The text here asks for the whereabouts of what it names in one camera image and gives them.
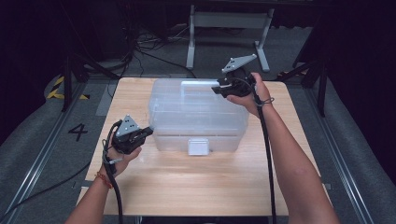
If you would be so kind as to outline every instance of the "black and yellow tape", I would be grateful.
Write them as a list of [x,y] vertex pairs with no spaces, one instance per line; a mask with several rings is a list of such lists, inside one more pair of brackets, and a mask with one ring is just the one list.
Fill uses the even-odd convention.
[[[64,94],[58,93],[58,89],[61,86],[62,82],[64,82],[64,76],[60,75],[58,77],[58,79],[56,80],[55,84],[53,85],[52,90],[49,92],[47,99],[50,99],[50,98],[64,99]],[[89,100],[90,95],[82,94],[79,96],[79,99],[80,100]]]

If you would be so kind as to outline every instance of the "person's right hand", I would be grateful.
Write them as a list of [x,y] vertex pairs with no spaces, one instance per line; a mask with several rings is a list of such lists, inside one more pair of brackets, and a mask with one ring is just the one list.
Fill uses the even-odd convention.
[[[258,73],[251,73],[256,79],[256,93],[259,95],[262,101],[268,100],[271,98],[270,92],[268,91],[265,84],[262,82],[262,77]],[[253,93],[245,97],[238,97],[235,95],[228,95],[227,100],[236,104],[244,106],[248,112],[255,115],[256,117],[259,116],[257,111],[257,105],[254,102]]]

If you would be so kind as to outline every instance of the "table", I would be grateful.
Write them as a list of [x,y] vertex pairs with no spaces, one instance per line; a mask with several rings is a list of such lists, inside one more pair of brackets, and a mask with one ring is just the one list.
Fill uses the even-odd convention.
[[[111,125],[126,114],[145,128],[149,125],[149,97],[154,78],[120,80],[98,139],[86,180],[93,181],[102,162],[102,139]],[[274,107],[308,158],[317,167],[303,128],[284,83],[266,82],[275,97]],[[235,152],[212,152],[205,157],[187,151],[159,151],[152,136],[139,157],[117,177],[124,215],[130,216],[271,216],[265,146],[260,121],[249,116],[248,127]],[[86,188],[81,189],[80,198]],[[288,209],[275,178],[276,212]],[[105,214],[116,215],[117,200],[111,190]]]

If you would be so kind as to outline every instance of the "hand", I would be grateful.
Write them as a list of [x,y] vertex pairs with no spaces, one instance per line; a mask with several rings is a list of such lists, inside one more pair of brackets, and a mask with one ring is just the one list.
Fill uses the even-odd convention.
[[[117,172],[114,174],[114,177],[116,177],[117,175],[120,175],[126,169],[126,167],[128,167],[129,162],[131,160],[135,159],[139,155],[139,153],[142,151],[141,147],[137,147],[129,155],[128,154],[122,154],[122,153],[119,153],[113,146],[111,146],[111,141],[108,143],[108,148],[109,148],[109,150],[108,150],[107,156],[111,160],[122,158],[122,161],[119,161],[119,162],[115,163]],[[99,172],[101,174],[103,174],[103,175],[106,174],[106,169],[105,169],[103,164],[102,164],[102,167],[100,168]]]
[[[259,95],[262,101],[271,98],[270,92],[268,91],[267,87],[262,82],[262,77],[258,73],[251,73],[256,79],[256,93]],[[236,104],[244,106],[248,112],[255,115],[256,117],[259,116],[257,111],[256,103],[254,102],[253,93],[244,97],[238,97],[235,95],[227,96],[227,100]]]

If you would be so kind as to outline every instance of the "clear plastic bin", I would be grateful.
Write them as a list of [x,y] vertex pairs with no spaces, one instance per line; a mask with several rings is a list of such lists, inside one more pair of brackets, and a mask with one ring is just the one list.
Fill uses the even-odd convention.
[[248,112],[215,94],[211,87],[218,85],[215,79],[161,78],[154,82],[149,125],[159,150],[189,151],[189,146],[204,151],[238,149],[248,126]]

